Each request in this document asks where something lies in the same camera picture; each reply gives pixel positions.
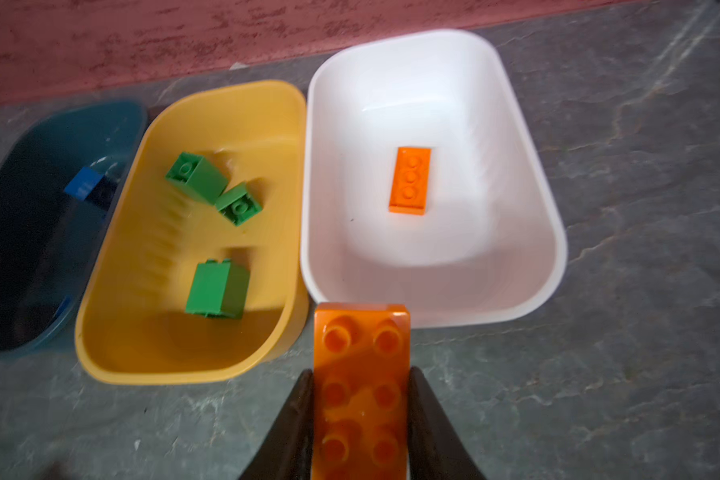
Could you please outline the orange lego diagonal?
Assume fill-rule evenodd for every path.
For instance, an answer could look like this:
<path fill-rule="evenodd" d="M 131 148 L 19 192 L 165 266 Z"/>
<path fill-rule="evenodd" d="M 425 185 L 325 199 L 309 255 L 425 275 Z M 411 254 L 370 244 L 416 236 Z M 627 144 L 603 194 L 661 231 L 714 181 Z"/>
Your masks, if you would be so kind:
<path fill-rule="evenodd" d="M 314 479 L 404 479 L 411 318 L 394 304 L 314 316 Z"/>

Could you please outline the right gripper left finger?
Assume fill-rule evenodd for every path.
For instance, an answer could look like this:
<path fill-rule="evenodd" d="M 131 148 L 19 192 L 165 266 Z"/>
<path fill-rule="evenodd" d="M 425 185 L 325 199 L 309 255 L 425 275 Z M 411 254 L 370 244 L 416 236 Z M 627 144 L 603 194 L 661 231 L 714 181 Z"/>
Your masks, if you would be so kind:
<path fill-rule="evenodd" d="M 313 440 L 314 374 L 307 369 L 239 479 L 310 479 Z"/>

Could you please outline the blue lego top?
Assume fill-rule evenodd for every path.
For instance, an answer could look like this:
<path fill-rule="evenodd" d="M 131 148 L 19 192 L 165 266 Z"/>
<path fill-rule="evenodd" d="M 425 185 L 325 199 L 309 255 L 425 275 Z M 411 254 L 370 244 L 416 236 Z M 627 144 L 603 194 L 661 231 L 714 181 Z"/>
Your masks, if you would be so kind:
<path fill-rule="evenodd" d="M 110 208 L 116 191 L 115 181 L 89 167 L 82 168 L 64 188 L 65 194 L 102 210 Z"/>

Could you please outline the orange lego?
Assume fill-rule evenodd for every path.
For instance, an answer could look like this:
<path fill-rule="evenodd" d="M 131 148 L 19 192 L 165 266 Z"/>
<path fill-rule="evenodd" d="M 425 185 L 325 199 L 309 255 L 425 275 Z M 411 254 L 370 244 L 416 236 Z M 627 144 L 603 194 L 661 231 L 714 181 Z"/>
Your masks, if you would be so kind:
<path fill-rule="evenodd" d="M 388 210 L 423 216 L 426 213 L 430 148 L 400 147 L 392 180 Z"/>

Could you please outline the teal plastic bin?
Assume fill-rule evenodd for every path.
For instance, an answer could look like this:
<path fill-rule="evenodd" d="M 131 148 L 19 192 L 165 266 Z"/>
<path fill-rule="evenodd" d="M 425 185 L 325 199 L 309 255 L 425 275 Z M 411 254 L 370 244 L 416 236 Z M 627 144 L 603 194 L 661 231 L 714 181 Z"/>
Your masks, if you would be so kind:
<path fill-rule="evenodd" d="M 148 125 L 134 100 L 55 113 L 0 167 L 0 358 L 71 349 L 77 313 Z M 64 193 L 84 167 L 117 183 L 108 210 Z"/>

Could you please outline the white plastic bin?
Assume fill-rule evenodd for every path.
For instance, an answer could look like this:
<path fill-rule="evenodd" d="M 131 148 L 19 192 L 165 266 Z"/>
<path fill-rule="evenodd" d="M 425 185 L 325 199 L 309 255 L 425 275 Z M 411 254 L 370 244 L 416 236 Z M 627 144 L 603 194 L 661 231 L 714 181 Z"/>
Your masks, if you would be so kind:
<path fill-rule="evenodd" d="M 388 210 L 400 147 L 430 148 L 426 213 Z M 567 240 L 495 47 L 435 30 L 345 49 L 308 88 L 301 268 L 319 302 L 402 304 L 417 328 L 520 318 Z"/>

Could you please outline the yellow plastic bin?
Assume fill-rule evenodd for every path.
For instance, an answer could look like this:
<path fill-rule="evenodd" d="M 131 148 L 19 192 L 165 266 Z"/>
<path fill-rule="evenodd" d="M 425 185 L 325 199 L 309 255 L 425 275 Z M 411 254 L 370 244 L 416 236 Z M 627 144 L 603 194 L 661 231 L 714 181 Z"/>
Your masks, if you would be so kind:
<path fill-rule="evenodd" d="M 164 109 L 146 130 L 81 301 L 76 353 L 99 381 L 225 381 L 299 337 L 308 294 L 299 266 L 306 101 L 284 81 L 212 89 Z M 262 211 L 235 225 L 171 185 L 183 153 L 246 182 Z M 196 267 L 229 259 L 250 274 L 239 319 L 188 314 Z"/>

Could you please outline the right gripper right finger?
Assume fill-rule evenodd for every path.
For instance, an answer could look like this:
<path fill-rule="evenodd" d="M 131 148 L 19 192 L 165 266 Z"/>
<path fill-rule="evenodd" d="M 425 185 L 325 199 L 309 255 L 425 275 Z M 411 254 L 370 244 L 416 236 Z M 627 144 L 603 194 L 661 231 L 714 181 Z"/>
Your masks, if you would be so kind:
<path fill-rule="evenodd" d="M 409 373 L 407 416 L 411 479 L 486 479 L 418 367 Z"/>

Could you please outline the small green lego top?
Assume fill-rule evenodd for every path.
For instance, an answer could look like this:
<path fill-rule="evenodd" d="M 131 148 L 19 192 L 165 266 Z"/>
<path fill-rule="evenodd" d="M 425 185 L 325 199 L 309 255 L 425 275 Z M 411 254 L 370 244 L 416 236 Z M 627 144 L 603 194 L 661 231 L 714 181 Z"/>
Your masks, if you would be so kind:
<path fill-rule="evenodd" d="M 235 226 L 242 225 L 263 210 L 246 182 L 241 182 L 224 192 L 218 197 L 214 206 L 219 214 Z"/>

